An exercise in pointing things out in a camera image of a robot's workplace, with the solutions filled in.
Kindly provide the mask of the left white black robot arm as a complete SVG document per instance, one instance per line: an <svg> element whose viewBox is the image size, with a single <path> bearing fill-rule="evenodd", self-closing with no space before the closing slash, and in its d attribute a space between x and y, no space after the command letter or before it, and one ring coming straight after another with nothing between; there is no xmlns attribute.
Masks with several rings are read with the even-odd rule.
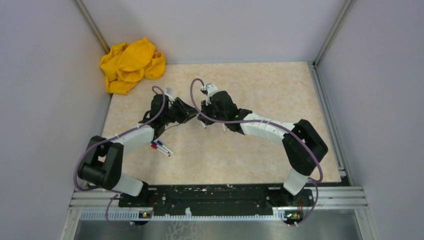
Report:
<svg viewBox="0 0 424 240"><path fill-rule="evenodd" d="M151 145L171 123L185 124L198 114L197 110L180 98L166 94L153 97L150 110L133 128L109 138L93 136L74 172L76 179L92 186L87 191L102 188L130 195L138 207L149 203L148 184L122 172L125 154L142 145Z"/></svg>

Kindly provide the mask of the green cap marker pen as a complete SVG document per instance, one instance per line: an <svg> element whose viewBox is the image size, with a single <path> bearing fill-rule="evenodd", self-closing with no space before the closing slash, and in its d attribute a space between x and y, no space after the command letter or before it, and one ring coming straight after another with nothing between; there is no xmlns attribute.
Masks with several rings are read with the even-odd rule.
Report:
<svg viewBox="0 0 424 240"><path fill-rule="evenodd" d="M207 128L207 126L202 122L202 121L200 121L200 123L201 123L201 125L202 125L202 127L204 128L204 129L206 129Z"/></svg>

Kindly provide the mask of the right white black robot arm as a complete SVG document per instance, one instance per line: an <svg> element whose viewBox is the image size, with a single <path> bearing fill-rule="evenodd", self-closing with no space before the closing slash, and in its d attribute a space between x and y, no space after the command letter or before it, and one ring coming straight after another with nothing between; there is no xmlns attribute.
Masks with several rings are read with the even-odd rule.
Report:
<svg viewBox="0 0 424 240"><path fill-rule="evenodd" d="M283 146L291 170L283 183L281 199L287 206L301 200L304 188L315 169L328 153L327 144L312 126L301 119L285 123L261 117L251 110L238 108L224 90L202 90L206 99L201 102L199 119L205 125L224 124L230 131L246 136L260 137Z"/></svg>

